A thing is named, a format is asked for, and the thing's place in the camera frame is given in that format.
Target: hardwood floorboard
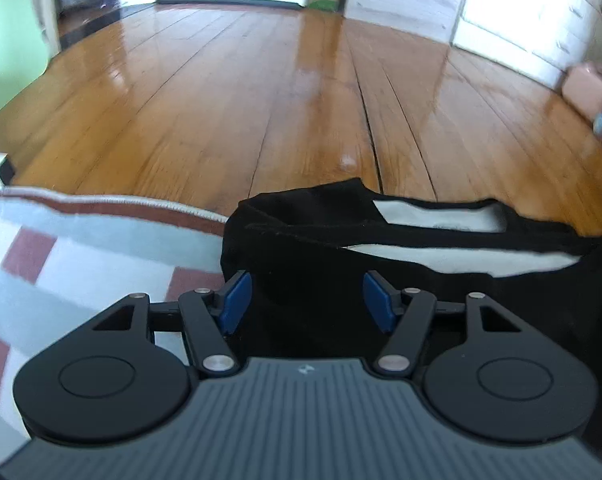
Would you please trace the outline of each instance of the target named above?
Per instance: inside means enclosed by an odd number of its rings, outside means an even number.
[[[436,200],[419,146],[372,44],[357,34],[352,23],[348,23],[347,30],[383,189],[401,196]]]
[[[23,142],[85,83],[125,63],[130,51],[195,10],[142,10],[55,57],[41,77],[0,110],[0,152],[14,154],[20,150]]]
[[[581,232],[598,234],[602,229],[602,189],[578,157],[542,113],[531,112],[526,98],[512,98],[494,89],[491,80],[473,63],[469,54],[452,52],[451,63],[508,126],[522,149],[552,185],[567,221]],[[588,232],[597,226],[595,232]]]
[[[91,22],[92,20],[95,20],[96,18],[100,18],[112,10],[114,10],[114,7],[108,5],[103,8],[91,7],[89,9],[76,9],[69,12],[66,11],[62,16],[59,17],[57,22],[59,36],[63,36],[68,32],[76,30],[77,28],[85,25],[88,22]]]
[[[0,111],[15,184],[222,214],[260,192],[371,189],[602,235],[602,146],[554,92],[488,60],[315,10],[154,6],[58,56]]]
[[[278,20],[278,16],[246,15],[226,31],[223,41],[194,56],[141,108],[108,153],[87,174],[77,192],[92,194],[106,189],[132,194],[143,170],[151,164],[156,148],[169,137],[174,139],[173,130],[183,142],[196,142],[198,135],[209,135],[210,122],[220,120],[218,108],[209,108],[219,106],[211,98],[213,89],[225,94],[221,81],[225,79],[229,84],[243,75],[249,68],[245,61],[254,59],[264,36],[273,31]],[[207,105],[209,113],[197,115],[195,110],[202,105]],[[196,168],[195,157],[199,152],[193,147],[190,153],[192,168]],[[158,198],[178,200],[170,189],[163,193],[165,196]]]
[[[277,98],[251,195],[359,176],[379,189],[343,21],[302,15],[293,74]]]

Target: metal pin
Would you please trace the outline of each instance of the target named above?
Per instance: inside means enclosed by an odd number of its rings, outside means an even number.
[[[403,355],[390,354],[379,358],[377,364],[387,372],[402,372],[410,366],[410,360]]]
[[[226,372],[235,365],[235,360],[229,355],[214,354],[203,359],[203,367],[211,372]]]

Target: baseboard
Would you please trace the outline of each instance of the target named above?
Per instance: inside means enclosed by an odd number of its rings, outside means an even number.
[[[156,0],[157,4],[223,4],[223,5],[254,5],[261,7],[276,7],[278,9],[300,10],[302,6],[293,2],[279,0]]]
[[[63,34],[59,41],[61,43],[61,49],[66,50],[73,46],[73,44],[78,43],[79,41],[87,38],[89,35],[98,32],[102,28],[111,25],[127,16],[131,16],[139,12],[140,10],[147,9],[148,7],[152,7],[153,4],[141,4],[141,5],[132,5],[127,7],[121,7],[120,9],[114,9],[104,14],[103,16],[99,16],[98,18],[94,18],[89,21],[85,25],[81,25],[81,27],[75,28],[75,30],[71,30],[70,32]]]

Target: logo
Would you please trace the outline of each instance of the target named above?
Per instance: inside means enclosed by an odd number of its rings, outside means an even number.
[[[315,371],[315,367],[310,366],[310,365],[303,365],[303,366],[300,366],[299,368],[297,368],[297,370],[299,370],[300,374],[308,375]]]

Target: rug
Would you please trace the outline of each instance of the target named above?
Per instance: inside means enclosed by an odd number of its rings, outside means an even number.
[[[219,288],[226,220],[147,198],[0,190],[0,463],[29,438],[12,397],[20,367],[132,292]],[[180,337],[162,336],[178,353]]]

